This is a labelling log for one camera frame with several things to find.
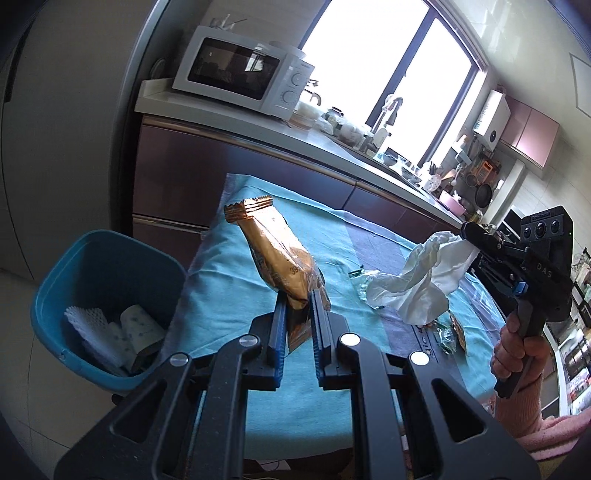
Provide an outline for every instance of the white paper towel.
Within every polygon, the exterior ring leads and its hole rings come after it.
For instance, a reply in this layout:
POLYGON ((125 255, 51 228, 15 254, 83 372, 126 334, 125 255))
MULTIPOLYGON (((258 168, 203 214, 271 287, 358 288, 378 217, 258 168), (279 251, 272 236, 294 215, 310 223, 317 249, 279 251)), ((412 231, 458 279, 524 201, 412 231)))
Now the white paper towel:
POLYGON ((109 367, 119 368, 125 365, 126 353, 121 348, 121 344, 114 339, 101 309, 68 307, 65 315, 80 336, 91 346, 93 355, 96 353, 97 358, 106 360, 109 367))
POLYGON ((393 307, 405 323, 423 326, 449 308, 447 296, 457 290, 479 250, 451 232, 434 233, 417 245, 400 275, 376 274, 366 295, 373 307, 393 307))

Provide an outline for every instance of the jar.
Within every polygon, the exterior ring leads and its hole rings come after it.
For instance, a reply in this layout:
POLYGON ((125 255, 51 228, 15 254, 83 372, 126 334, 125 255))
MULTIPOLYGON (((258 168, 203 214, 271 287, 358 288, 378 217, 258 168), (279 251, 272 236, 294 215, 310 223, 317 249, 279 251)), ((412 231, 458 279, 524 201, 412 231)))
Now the jar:
POLYGON ((309 130, 323 113, 324 109, 322 107, 300 100, 295 106, 289 123, 303 130, 309 130))
POLYGON ((343 112, 337 107, 333 106, 330 107, 329 111, 326 112, 322 116, 322 118, 324 118, 328 123, 330 123, 333 128, 336 128, 337 124, 341 123, 339 119, 343 118, 343 112))

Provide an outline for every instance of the window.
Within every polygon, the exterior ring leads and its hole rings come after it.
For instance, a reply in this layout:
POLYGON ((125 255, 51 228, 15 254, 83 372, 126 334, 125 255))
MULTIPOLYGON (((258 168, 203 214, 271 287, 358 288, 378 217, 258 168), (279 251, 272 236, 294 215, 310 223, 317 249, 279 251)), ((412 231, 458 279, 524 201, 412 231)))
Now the window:
POLYGON ((434 153, 478 70, 423 0, 333 0, 303 45, 323 105, 370 127, 385 98, 403 98, 392 148, 413 164, 434 153))

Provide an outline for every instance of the white floor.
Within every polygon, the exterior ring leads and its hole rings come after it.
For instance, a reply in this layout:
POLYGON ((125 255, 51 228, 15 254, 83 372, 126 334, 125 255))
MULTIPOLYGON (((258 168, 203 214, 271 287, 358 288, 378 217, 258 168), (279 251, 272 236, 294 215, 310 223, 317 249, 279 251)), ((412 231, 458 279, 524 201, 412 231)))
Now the white floor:
POLYGON ((0 270, 0 411, 50 480, 57 461, 111 408, 111 394, 64 367, 35 338, 37 286, 0 270))

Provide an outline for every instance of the hand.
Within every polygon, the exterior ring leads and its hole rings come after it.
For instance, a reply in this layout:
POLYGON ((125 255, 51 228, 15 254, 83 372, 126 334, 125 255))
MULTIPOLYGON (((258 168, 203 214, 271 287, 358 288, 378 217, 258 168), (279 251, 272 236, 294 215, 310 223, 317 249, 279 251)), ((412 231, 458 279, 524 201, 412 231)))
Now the hand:
POLYGON ((515 312, 507 318, 506 325, 501 329, 501 340, 495 345, 491 359, 491 372, 499 380, 509 378, 513 372, 523 369, 522 358, 532 357, 530 370, 521 381, 521 389, 538 380, 550 357, 550 345, 541 336, 519 338, 519 317, 515 312))

